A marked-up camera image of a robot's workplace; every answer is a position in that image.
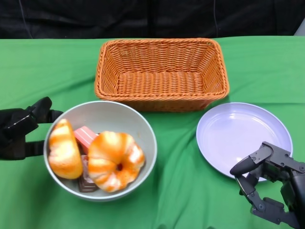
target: toy donut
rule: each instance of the toy donut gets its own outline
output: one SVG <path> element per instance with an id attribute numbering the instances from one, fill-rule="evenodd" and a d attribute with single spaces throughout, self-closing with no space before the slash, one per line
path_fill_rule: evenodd
<path id="1" fill-rule="evenodd" d="M 49 164 L 59 177 L 76 179 L 82 174 L 81 154 L 74 137 L 71 124 L 61 119 L 54 127 L 49 138 Z"/>
<path id="2" fill-rule="evenodd" d="M 88 150 L 88 173 L 94 183 L 106 192 L 115 192 L 133 182 L 145 156 L 134 138 L 126 133 L 105 131 Z"/>

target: plate rim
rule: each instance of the plate rim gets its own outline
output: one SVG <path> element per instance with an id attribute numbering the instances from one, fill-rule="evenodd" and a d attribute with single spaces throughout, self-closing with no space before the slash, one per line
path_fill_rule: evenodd
<path id="1" fill-rule="evenodd" d="M 220 107 L 220 106 L 224 106 L 224 105 L 228 105 L 228 104 L 242 104 L 242 105 L 246 105 L 246 106 L 252 106 L 252 107 L 261 109 L 261 110 L 263 110 L 264 112 L 268 113 L 269 115 L 273 116 L 273 117 L 280 123 L 280 125 L 282 125 L 282 127 L 284 128 L 285 132 L 286 132 L 287 135 L 288 135 L 289 142 L 290 142 L 290 146 L 291 146 L 290 157 L 292 157 L 292 155 L 293 155 L 293 143 L 292 143 L 292 138 L 291 138 L 291 136 L 290 136 L 290 133 L 289 133 L 288 129 L 286 128 L 286 126 L 282 123 L 282 121 L 281 121 L 278 117 L 276 117 L 276 116 L 275 116 L 273 113 L 271 113 L 270 111 L 268 111 L 268 110 L 266 110 L 266 109 L 264 109 L 264 108 L 262 108 L 262 107 L 260 107 L 260 106 L 254 105 L 254 104 L 242 103 L 242 102 L 229 102 L 229 103 L 224 103 L 224 104 L 220 104 L 220 105 L 214 106 L 214 107 L 212 107 L 210 110 L 208 110 L 207 112 L 205 112 L 205 113 L 203 114 L 203 116 L 200 118 L 200 120 L 199 120 L 199 122 L 198 122 L 198 124 L 197 124 L 197 128 L 196 128 L 196 141 L 197 141 L 197 145 L 198 145 L 198 148 L 199 148 L 199 150 L 200 150 L 200 153 L 202 154 L 202 156 L 205 158 L 205 160 L 206 160 L 214 169 L 216 169 L 216 170 L 217 170 L 218 172 L 220 172 L 221 174 L 223 174 L 223 175 L 225 175 L 225 176 L 227 176 L 227 177 L 229 177 L 229 178 L 234 179 L 234 176 L 233 176 L 233 175 L 231 175 L 230 173 L 229 173 L 229 174 L 226 174 L 226 173 L 220 171 L 218 168 L 216 168 L 216 166 L 214 166 L 214 165 L 204 156 L 203 151 L 202 151 L 202 149 L 201 149 L 201 147 L 199 146 L 199 143 L 198 143 L 199 125 L 200 125 L 200 123 L 203 121 L 203 119 L 204 119 L 204 117 L 206 116 L 206 114 L 209 113 L 211 110 L 215 109 L 216 107 Z M 265 179 L 260 178 L 260 179 L 259 179 L 259 182 L 262 182 L 262 181 L 265 181 Z"/>

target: basket rim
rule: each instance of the basket rim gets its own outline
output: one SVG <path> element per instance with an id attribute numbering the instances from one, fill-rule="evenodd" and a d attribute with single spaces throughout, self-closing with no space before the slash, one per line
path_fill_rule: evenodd
<path id="1" fill-rule="evenodd" d="M 125 43 L 125 44 L 145 44 L 145 43 L 159 43 L 159 42 L 167 42 L 167 43 L 180 43 L 180 42 L 208 42 L 211 45 L 215 47 L 215 53 L 217 55 L 217 62 L 219 64 L 219 67 L 221 68 L 221 84 L 223 89 L 214 93 L 151 93 L 151 94 L 108 94 L 105 93 L 101 89 L 101 82 L 100 79 L 102 76 L 100 76 L 100 71 L 103 67 L 102 63 L 105 57 L 105 51 L 109 46 L 116 45 L 119 43 Z M 215 40 L 209 39 L 209 38 L 170 38 L 170 39 L 116 39 L 116 40 L 110 40 L 105 42 L 101 49 L 97 64 L 97 71 L 96 71 L 96 77 L 94 82 L 95 87 L 95 94 L 101 98 L 101 99 L 111 99 L 113 101 L 121 101 L 121 100 L 135 100 L 135 99 L 144 99 L 144 100 L 202 100 L 202 99 L 208 99 L 208 97 L 213 97 L 211 99 L 221 99 L 228 95 L 230 86 L 228 82 L 227 77 L 227 71 L 224 64 L 224 56 L 222 54 L 221 47 L 219 43 Z"/>

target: black backdrop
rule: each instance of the black backdrop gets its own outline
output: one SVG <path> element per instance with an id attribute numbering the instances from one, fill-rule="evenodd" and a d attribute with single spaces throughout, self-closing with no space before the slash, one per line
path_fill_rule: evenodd
<path id="1" fill-rule="evenodd" d="M 0 38 L 29 38 L 19 0 L 0 0 Z M 33 38 L 216 37 L 214 0 L 21 0 Z M 215 0 L 218 36 L 293 35 L 305 0 Z"/>

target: green tablecloth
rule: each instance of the green tablecloth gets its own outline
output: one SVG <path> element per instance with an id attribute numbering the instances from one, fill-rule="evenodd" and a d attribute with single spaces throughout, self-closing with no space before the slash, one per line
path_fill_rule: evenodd
<path id="1" fill-rule="evenodd" d="M 97 100 L 93 91 L 98 52 L 106 40 L 0 41 L 0 109 L 33 104 L 43 96 L 53 109 Z M 275 114 L 289 130 L 294 158 L 305 161 L 305 37 L 218 39 L 231 91 L 223 102 L 246 102 Z M 233 179 L 201 155 L 196 125 L 204 111 L 144 113 L 158 141 L 147 180 L 114 202 L 81 200 L 51 178 L 43 158 L 0 162 L 3 229 L 261 229 L 280 227 L 250 214 Z M 41 125 L 28 140 L 44 139 Z M 261 183 L 261 197 L 283 201 L 280 183 Z"/>

